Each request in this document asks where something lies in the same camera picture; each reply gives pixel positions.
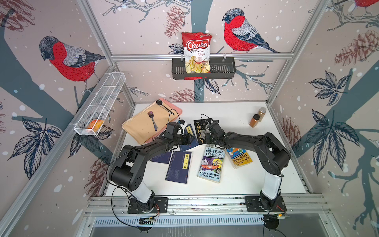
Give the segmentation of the pink tray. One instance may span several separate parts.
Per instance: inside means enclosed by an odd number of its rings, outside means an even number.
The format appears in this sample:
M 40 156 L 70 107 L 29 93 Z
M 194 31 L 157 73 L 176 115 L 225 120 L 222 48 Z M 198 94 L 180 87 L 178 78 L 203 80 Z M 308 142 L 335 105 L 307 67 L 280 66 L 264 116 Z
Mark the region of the pink tray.
M 157 137 L 162 132 L 165 131 L 167 124 L 172 121 L 178 121 L 180 118 L 179 116 L 182 114 L 183 110 L 179 107 L 175 106 L 168 100 L 165 100 L 163 98 L 160 98 L 160 100 L 163 101 L 164 106 L 166 106 L 168 109 L 170 109 L 174 114 L 170 114 L 167 110 L 165 110 L 163 107 L 159 106 L 154 102 L 151 106 L 147 107 L 147 111 L 152 111 L 154 113 L 154 120 L 158 126 L 158 130 L 155 131 L 154 128 L 152 130 L 152 133 L 149 134 L 149 139 L 146 140 L 146 142 L 151 142 L 153 140 L 153 137 Z M 148 122 L 153 126 L 151 118 L 148 119 Z

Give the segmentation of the dark blue book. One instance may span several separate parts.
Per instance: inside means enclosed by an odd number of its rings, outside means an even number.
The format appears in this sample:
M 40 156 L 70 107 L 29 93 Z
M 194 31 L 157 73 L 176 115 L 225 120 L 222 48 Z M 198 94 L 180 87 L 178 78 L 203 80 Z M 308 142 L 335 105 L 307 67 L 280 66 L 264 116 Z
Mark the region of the dark blue book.
M 186 184 L 188 182 L 192 152 L 172 153 L 165 181 Z
M 172 155 L 172 152 L 166 152 L 164 154 L 153 157 L 151 159 L 151 162 L 160 163 L 160 164 L 169 164 L 171 155 Z

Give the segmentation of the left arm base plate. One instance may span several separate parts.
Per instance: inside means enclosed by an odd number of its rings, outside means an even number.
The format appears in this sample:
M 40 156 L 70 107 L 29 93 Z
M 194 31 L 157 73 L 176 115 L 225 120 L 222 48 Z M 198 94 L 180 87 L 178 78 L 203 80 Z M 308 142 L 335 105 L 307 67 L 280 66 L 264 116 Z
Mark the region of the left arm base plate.
M 129 201 L 128 214 L 158 214 L 166 213 L 168 207 L 168 198 L 154 197 L 147 203 L 142 203 L 132 197 Z

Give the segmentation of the brown spice jar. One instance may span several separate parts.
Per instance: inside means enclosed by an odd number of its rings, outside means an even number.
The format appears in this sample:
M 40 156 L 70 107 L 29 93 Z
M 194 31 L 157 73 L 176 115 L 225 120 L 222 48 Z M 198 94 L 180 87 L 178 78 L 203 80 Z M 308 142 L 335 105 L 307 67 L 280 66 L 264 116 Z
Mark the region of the brown spice jar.
M 260 115 L 255 114 L 249 123 L 250 127 L 254 128 L 258 124 L 259 120 L 260 120 Z

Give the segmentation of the yellow orange treehouse book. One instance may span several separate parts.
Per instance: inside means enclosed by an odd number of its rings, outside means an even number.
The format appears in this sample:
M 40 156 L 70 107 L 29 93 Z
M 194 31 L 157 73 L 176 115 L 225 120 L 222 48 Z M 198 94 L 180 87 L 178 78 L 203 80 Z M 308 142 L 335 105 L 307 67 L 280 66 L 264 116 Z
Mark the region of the yellow orange treehouse book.
M 229 148 L 226 149 L 229 157 L 232 160 L 232 165 L 234 169 L 248 165 L 253 162 L 249 154 L 245 149 L 241 148 Z

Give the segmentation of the orange packet in shelf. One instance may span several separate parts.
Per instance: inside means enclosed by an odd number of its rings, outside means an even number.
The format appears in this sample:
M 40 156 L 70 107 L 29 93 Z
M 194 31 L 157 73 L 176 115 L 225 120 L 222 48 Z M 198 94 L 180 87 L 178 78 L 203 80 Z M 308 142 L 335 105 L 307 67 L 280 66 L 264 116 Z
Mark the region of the orange packet in shelf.
M 89 123 L 89 125 L 86 127 L 86 129 L 90 129 L 93 131 L 98 131 L 101 126 L 104 124 L 104 120 L 102 119 L 95 119 Z

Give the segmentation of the black spoon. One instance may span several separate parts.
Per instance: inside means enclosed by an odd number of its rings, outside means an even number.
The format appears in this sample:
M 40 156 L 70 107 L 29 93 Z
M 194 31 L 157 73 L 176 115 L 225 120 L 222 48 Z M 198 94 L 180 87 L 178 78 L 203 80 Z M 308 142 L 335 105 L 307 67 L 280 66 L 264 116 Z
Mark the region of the black spoon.
M 161 107 L 163 107 L 163 108 L 164 108 L 165 110 L 167 110 L 170 114 L 172 114 L 172 115 L 174 114 L 170 109 L 168 109 L 166 106 L 164 106 L 162 100 L 160 100 L 160 99 L 156 100 L 156 104 L 159 105 L 159 106 L 161 106 Z

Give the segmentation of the blue book yellow label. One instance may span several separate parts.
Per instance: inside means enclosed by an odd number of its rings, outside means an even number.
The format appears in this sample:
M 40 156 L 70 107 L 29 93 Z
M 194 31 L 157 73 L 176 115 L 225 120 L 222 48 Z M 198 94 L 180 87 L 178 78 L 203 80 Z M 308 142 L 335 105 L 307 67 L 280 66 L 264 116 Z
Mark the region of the blue book yellow label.
M 194 130 L 190 124 L 184 128 L 184 137 L 187 138 L 187 141 L 184 145 L 179 146 L 181 152 L 187 151 L 199 145 L 196 135 L 194 134 Z

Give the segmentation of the black wall basket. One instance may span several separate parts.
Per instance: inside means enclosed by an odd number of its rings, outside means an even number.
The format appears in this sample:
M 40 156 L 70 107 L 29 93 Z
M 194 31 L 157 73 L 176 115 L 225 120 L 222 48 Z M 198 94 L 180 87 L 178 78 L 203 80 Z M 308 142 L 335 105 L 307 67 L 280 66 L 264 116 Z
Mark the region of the black wall basket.
M 187 74 L 184 59 L 173 58 L 171 72 L 175 80 L 233 79 L 236 73 L 235 59 L 211 57 L 209 73 Z

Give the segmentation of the red cassava chips bag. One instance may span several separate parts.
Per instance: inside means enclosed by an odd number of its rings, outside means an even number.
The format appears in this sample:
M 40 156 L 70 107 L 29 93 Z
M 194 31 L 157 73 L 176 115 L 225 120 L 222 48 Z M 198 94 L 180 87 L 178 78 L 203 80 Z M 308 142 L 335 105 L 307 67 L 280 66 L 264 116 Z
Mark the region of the red cassava chips bag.
M 182 40 L 186 73 L 209 73 L 212 36 L 205 33 L 182 32 Z

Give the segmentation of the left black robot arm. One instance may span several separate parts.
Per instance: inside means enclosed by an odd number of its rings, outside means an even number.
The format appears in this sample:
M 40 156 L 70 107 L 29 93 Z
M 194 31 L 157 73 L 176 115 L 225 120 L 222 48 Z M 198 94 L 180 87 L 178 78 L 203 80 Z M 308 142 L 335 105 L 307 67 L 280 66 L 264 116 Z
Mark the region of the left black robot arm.
M 117 187 L 125 188 L 140 206 L 151 210 L 155 194 L 143 182 L 148 161 L 180 145 L 189 145 L 194 140 L 195 137 L 185 134 L 178 123 L 169 122 L 166 130 L 152 142 L 141 146 L 124 146 L 119 157 L 108 168 L 108 180 Z

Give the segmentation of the colourful treehouse book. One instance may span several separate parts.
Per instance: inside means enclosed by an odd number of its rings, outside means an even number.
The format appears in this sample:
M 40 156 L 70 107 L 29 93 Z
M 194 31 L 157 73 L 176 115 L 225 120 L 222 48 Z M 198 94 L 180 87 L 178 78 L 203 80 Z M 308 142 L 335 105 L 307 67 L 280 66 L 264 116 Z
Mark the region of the colourful treehouse book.
M 197 176 L 199 178 L 220 183 L 225 158 L 225 150 L 207 146 L 203 153 Z

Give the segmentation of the tan spice jar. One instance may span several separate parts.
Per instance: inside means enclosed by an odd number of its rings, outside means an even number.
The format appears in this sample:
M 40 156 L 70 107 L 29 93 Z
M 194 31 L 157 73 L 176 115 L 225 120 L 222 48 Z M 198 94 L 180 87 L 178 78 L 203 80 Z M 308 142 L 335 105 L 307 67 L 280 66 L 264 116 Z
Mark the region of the tan spice jar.
M 260 120 L 263 119 L 263 117 L 265 116 L 266 114 L 266 108 L 265 107 L 261 107 L 258 111 L 258 115 L 260 116 Z

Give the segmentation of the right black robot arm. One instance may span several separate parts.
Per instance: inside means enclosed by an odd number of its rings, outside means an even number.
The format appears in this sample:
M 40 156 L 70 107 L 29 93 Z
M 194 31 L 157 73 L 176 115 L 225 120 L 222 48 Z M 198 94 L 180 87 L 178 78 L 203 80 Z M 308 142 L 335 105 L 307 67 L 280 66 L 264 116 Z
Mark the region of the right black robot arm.
M 265 170 L 264 185 L 260 192 L 260 207 L 271 211 L 281 197 L 282 171 L 291 160 L 289 151 L 270 132 L 264 135 L 243 135 L 235 132 L 225 133 L 217 120 L 206 125 L 203 131 L 207 144 L 220 148 L 241 148 L 255 152 Z

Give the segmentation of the iridescent purple spoon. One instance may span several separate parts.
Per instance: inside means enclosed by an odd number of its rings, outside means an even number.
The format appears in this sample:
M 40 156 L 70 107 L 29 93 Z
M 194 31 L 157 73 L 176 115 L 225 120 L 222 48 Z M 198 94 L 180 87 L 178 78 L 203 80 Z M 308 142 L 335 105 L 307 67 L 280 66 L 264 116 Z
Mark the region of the iridescent purple spoon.
M 149 115 L 149 117 L 152 120 L 152 123 L 153 123 L 153 126 L 154 126 L 154 130 L 157 131 L 158 130 L 158 126 L 157 126 L 157 124 L 156 124 L 156 122 L 154 120 L 154 113 L 152 111 L 149 111 L 148 115 Z

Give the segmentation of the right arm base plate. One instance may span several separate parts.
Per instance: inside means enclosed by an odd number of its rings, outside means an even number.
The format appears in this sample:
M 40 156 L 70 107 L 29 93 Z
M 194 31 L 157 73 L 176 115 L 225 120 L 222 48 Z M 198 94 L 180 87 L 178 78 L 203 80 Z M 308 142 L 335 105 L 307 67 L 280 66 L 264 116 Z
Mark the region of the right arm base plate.
M 248 212 L 286 212 L 287 207 L 284 199 L 279 195 L 276 199 L 271 200 L 261 196 L 246 196 L 244 198 Z

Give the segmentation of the tan paper sheet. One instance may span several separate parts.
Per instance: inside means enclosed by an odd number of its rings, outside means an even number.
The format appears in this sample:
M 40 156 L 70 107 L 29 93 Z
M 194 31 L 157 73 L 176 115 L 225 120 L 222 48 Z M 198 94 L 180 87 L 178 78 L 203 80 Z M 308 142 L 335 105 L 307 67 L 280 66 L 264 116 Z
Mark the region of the tan paper sheet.
M 146 143 L 146 140 L 149 139 L 149 134 L 152 133 L 154 128 L 148 122 L 147 107 L 122 124 L 123 130 L 133 137 L 139 145 Z

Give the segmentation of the grey striped cloth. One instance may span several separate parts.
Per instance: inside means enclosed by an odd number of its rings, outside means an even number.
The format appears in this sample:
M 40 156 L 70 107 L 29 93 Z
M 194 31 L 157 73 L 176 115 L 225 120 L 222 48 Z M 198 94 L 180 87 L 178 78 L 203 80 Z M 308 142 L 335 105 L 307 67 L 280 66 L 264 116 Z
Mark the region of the grey striped cloth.
M 209 133 L 209 130 L 207 128 L 207 125 L 201 125 L 199 127 L 199 134 L 200 134 L 200 137 L 205 140 L 206 139 L 206 136 L 207 134 Z

